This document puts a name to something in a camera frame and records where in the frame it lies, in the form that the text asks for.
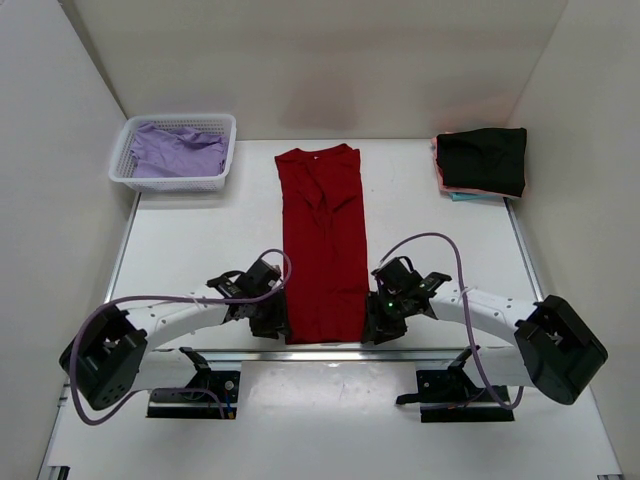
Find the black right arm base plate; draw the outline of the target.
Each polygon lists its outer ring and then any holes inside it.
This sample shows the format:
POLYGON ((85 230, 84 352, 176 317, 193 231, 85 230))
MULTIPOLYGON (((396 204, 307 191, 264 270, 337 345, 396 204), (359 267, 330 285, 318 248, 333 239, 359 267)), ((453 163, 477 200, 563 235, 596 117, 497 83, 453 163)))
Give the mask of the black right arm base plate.
POLYGON ((465 366, 475 366, 469 348, 453 359, 418 362, 417 391, 399 395, 395 405, 418 405, 422 423, 514 421, 514 413, 502 408, 483 384, 477 386, 464 372, 465 366))

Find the red t shirt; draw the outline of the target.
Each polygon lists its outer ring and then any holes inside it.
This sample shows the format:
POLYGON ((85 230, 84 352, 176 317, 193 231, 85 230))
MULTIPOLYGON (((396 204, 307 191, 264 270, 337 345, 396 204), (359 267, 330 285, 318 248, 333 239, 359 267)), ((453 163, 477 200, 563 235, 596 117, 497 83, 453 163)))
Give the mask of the red t shirt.
POLYGON ((340 144, 275 157, 282 192, 289 344, 358 342, 369 291, 358 149, 340 144))

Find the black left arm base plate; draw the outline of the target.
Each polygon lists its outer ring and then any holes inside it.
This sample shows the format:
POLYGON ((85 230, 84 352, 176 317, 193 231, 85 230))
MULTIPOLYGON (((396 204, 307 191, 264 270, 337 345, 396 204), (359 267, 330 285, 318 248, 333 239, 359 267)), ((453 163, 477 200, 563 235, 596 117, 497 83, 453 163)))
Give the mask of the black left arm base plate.
POLYGON ((145 359, 149 419, 234 420, 238 414, 241 364, 211 362, 189 348, 164 349, 145 359))

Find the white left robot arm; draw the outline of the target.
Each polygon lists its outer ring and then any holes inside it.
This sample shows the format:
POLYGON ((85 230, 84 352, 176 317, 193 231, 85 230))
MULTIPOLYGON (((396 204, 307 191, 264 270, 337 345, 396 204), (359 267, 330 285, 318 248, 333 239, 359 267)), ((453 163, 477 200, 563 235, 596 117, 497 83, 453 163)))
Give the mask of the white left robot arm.
POLYGON ((78 416, 97 426, 85 405, 111 418, 141 391, 206 402, 225 415, 230 407, 211 382, 208 362, 194 348, 171 343, 238 320, 247 320, 258 337, 288 335, 284 288, 293 269, 289 258, 283 262, 272 265, 259 256, 248 270, 225 272, 183 296, 126 296, 100 305, 59 359, 78 416))

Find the white plastic laundry basket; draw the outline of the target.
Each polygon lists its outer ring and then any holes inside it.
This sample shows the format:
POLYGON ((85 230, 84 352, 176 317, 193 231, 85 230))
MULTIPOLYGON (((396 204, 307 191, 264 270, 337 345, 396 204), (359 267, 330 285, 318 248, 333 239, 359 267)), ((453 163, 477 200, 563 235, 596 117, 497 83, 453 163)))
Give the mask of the white plastic laundry basket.
POLYGON ((141 115, 130 118, 121 131, 109 165, 109 178, 137 192, 197 193, 219 191, 231 170, 237 134, 236 118, 231 114, 164 114, 141 115), (201 132, 225 135, 229 139, 224 171, 217 176, 178 178, 134 178, 134 162, 130 147, 137 128, 150 122, 163 130, 192 127, 201 132))

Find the lilac t shirt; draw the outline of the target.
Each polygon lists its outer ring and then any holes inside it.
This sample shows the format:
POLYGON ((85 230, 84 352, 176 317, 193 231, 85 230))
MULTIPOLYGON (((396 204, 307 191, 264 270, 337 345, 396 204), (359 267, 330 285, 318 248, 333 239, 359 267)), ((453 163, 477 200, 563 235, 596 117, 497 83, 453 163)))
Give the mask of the lilac t shirt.
POLYGON ((224 171, 229 139, 192 127, 163 130, 142 123, 134 134, 130 152, 134 178, 217 176, 224 171))

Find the folded teal t shirt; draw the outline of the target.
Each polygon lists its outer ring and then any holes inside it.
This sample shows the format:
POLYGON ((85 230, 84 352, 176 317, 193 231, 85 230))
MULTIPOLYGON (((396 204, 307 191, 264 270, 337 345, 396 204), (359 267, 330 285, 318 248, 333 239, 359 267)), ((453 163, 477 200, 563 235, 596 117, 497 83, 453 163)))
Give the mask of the folded teal t shirt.
POLYGON ((453 192, 449 194, 449 197, 452 201, 454 202, 461 202, 461 201, 480 201, 480 200, 488 200, 488 201, 493 201, 493 200, 503 200, 504 197, 501 195, 496 195, 496 194, 474 194, 474 193, 458 193, 458 192, 453 192))

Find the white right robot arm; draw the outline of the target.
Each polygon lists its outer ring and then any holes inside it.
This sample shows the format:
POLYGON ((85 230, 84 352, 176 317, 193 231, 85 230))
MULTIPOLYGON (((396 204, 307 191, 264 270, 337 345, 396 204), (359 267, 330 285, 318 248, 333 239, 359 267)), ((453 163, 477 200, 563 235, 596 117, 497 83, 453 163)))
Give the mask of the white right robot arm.
POLYGON ((461 288, 446 274, 421 275, 405 256, 389 260, 372 276, 377 288, 367 296, 365 343, 402 337, 413 316, 457 323, 504 341, 502 347, 483 347, 471 339, 449 365, 449 391, 460 400, 473 399, 491 383, 535 387, 571 405, 608 360, 604 345, 561 297, 531 302, 461 288))

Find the aluminium mounting rail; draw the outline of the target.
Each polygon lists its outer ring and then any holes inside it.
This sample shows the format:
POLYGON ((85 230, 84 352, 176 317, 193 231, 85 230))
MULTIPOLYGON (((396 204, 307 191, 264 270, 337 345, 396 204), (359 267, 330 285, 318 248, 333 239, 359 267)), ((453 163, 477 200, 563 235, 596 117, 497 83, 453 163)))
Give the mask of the aluminium mounting rail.
MULTIPOLYGON (((453 361, 463 354, 464 349, 382 349, 382 350, 361 350, 361 349, 279 349, 266 351, 250 350, 194 350, 207 363, 214 362, 428 362, 428 361, 453 361)), ((480 348, 482 360, 493 357, 514 358, 520 357, 516 347, 488 347, 480 348)), ((156 350, 145 355, 140 368, 148 368, 148 365, 167 368, 168 365, 184 362, 186 355, 177 349, 156 350)))

